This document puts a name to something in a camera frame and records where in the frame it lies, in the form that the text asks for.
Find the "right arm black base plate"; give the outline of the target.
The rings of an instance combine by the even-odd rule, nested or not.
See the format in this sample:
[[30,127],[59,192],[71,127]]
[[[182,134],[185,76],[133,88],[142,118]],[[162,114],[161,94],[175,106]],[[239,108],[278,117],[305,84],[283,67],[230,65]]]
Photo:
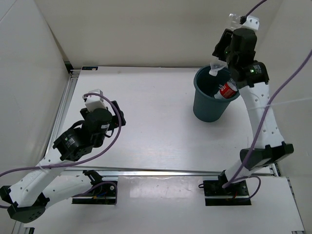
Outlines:
[[204,190],[206,206],[250,206],[246,181],[223,189],[217,180],[204,180],[198,187]]

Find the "blue label crushed bottle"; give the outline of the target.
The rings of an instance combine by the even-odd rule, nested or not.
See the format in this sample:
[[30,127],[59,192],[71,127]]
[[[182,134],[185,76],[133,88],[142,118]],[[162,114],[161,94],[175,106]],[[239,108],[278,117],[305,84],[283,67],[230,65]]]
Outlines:
[[[239,23],[240,23],[240,16],[234,13],[230,13],[226,29],[233,31],[234,29],[237,29],[240,27]],[[227,63],[216,58],[210,62],[209,74],[216,77],[218,71],[220,71],[223,68],[227,68]]]

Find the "red label plastic bottle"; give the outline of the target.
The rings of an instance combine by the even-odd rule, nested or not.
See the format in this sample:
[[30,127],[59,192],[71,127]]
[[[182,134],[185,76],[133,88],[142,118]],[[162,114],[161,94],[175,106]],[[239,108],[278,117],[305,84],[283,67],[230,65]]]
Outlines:
[[230,99],[235,96],[237,92],[236,82],[230,78],[224,85],[220,86],[218,92],[214,95],[214,98]]

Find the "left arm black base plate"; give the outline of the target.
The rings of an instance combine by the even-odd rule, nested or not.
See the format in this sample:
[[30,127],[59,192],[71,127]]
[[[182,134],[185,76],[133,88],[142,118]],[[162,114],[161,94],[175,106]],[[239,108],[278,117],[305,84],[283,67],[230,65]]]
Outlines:
[[79,205],[116,205],[117,203],[117,176],[104,176],[100,186],[92,188],[90,192],[72,198],[72,204]]

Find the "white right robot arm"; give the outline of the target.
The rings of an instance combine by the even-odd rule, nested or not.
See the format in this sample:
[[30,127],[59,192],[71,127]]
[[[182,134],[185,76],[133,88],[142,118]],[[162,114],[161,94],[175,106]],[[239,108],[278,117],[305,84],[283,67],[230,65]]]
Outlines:
[[226,62],[239,94],[244,100],[253,132],[249,148],[242,149],[239,161],[219,176],[219,190],[232,194],[236,183],[253,172],[279,162],[294,152],[277,126],[270,106],[269,76],[264,63],[255,60],[257,36],[252,29],[225,29],[213,56]]

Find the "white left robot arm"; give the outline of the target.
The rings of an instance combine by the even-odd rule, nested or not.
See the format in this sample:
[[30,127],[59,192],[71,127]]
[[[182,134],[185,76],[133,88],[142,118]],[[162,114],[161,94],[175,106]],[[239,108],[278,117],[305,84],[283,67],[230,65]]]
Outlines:
[[118,103],[110,102],[109,111],[103,101],[86,101],[80,110],[83,119],[75,122],[55,141],[53,148],[14,185],[0,189],[0,197],[11,219],[30,223],[38,219],[52,205],[68,198],[82,197],[87,203],[95,197],[117,195],[117,182],[104,180],[95,170],[84,170],[81,175],[62,184],[52,184],[60,174],[94,148],[103,145],[108,132],[120,130],[126,120]]

